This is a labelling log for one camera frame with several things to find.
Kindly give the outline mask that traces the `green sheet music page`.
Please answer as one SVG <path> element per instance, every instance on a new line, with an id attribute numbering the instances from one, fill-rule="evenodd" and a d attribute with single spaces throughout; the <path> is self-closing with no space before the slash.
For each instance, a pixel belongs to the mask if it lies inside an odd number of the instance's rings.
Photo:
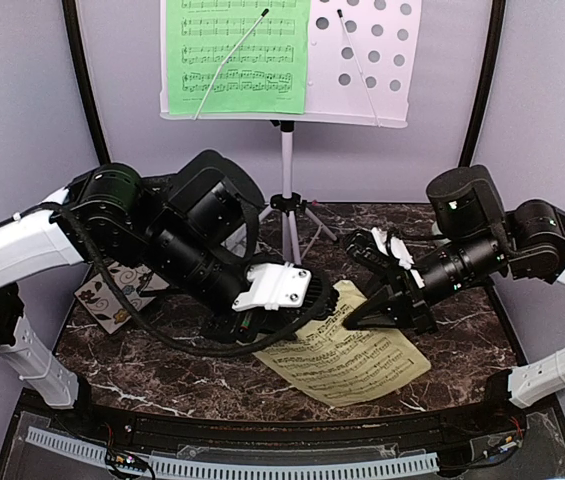
<path id="1" fill-rule="evenodd" d="M 307 1 L 166 1 L 161 11 L 164 113 L 305 111 Z"/>

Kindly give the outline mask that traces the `yellow sheet music page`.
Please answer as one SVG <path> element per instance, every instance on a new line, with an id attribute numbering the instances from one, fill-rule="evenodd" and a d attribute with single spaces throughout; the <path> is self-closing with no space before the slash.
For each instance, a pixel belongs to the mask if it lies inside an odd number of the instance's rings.
<path id="1" fill-rule="evenodd" d="M 258 358 L 293 387 L 330 407 L 383 397 L 431 369 L 429 360 L 400 331 L 350 331 L 343 326 L 366 297 L 349 280 L 335 284 L 334 314 L 311 321 L 294 341 L 281 341 Z"/>

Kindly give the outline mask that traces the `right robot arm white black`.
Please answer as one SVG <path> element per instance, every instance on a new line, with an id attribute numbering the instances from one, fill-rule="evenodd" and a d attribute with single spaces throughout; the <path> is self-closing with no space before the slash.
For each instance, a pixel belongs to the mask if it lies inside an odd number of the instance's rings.
<path id="1" fill-rule="evenodd" d="M 489 170 L 456 167 L 435 177 L 426 195 L 438 247 L 415 259 L 405 236 L 358 229 L 346 253 L 370 270 L 373 293 L 343 322 L 348 330 L 437 329 L 432 306 L 498 273 L 565 285 L 565 211 L 539 199 L 506 211 Z"/>

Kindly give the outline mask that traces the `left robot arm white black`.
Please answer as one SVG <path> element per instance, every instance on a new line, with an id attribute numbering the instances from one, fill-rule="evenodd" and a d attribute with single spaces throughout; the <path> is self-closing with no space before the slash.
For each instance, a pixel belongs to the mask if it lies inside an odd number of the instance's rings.
<path id="1" fill-rule="evenodd" d="M 65 367 L 35 334 L 19 295 L 21 280 L 54 268 L 91 264 L 133 321 L 169 348 L 206 358 L 235 358 L 292 340 L 332 315 L 338 292 L 320 270 L 261 255 L 255 181 L 213 150 L 180 171 L 144 177 L 110 163 L 74 178 L 43 202 L 0 222 L 0 357 L 63 411 L 82 436 L 103 427 L 86 379 Z M 204 347 L 159 331 L 138 312 L 107 268 L 144 266 L 206 307 Z"/>

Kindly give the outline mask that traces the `white perforated music stand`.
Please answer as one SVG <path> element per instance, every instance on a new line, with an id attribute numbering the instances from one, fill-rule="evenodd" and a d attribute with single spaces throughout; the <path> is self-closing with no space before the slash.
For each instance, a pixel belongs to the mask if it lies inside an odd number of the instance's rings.
<path id="1" fill-rule="evenodd" d="M 305 111 L 291 114 L 171 116 L 163 112 L 164 53 L 160 5 L 160 109 L 168 120 L 265 120 L 281 134 L 282 187 L 271 210 L 281 216 L 285 259 L 299 262 L 297 219 L 308 213 L 292 187 L 293 143 L 300 122 L 401 129 L 407 124 L 409 90 L 423 5 L 419 1 L 307 1 L 308 74 Z"/>

